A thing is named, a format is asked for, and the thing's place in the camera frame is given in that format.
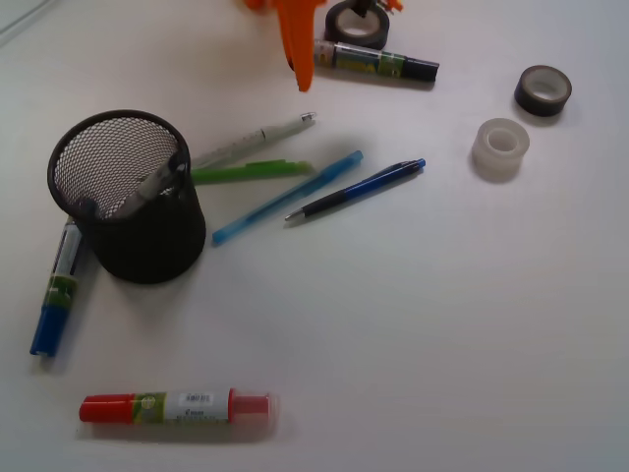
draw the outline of clear tape roll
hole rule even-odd
[[[494,118],[481,126],[472,153],[475,162],[496,171],[510,171],[522,164],[531,140],[515,121]]]

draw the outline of black tape roll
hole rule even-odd
[[[524,71],[515,100],[526,111],[536,116],[554,116],[563,110],[572,94],[567,76],[548,66],[533,66]]]
[[[355,3],[352,0],[348,0],[330,8],[325,16],[325,39],[333,42],[345,42],[354,46],[368,47],[369,49],[382,49],[386,45],[386,39],[389,36],[390,22],[388,15],[380,7],[371,5],[367,11],[367,18],[363,20],[352,11]],[[347,18],[353,20],[354,17],[356,17],[357,22],[373,21],[373,32],[368,34],[347,32],[343,21]]]

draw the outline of blue marker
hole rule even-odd
[[[82,242],[83,237],[77,224],[72,218],[68,218],[41,304],[37,331],[30,347],[30,354],[33,356],[54,357],[57,354],[63,328],[79,285],[75,271]]]
[[[359,182],[347,189],[339,190],[338,192],[328,195],[327,197],[323,197],[316,202],[312,202],[297,211],[293,211],[284,219],[286,219],[286,221],[293,221],[298,218],[308,218],[326,209],[338,207],[339,205],[374,192],[377,189],[406,176],[417,174],[424,168],[425,165],[426,161],[423,159],[400,162],[399,164],[392,165],[363,182]]]
[[[320,188],[332,182],[339,175],[356,166],[361,162],[361,160],[363,160],[363,153],[357,150],[347,157],[334,162],[332,165],[325,167],[312,179],[307,180],[303,184],[298,185],[260,208],[255,209],[251,213],[216,231],[212,234],[214,244],[223,244],[243,229],[251,226],[275,210],[285,207],[295,200],[302,199],[303,197],[307,197],[308,195],[316,192]]]

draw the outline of black mesh pen holder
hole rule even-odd
[[[182,165],[168,187],[128,216],[116,214],[176,153]],[[103,267],[131,282],[160,283],[185,272],[203,250],[205,220],[190,167],[186,141],[169,123],[141,111],[108,111],[59,142],[48,187]]]

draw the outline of red marker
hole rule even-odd
[[[79,410],[86,423],[126,425],[270,422],[275,401],[235,388],[88,396]]]

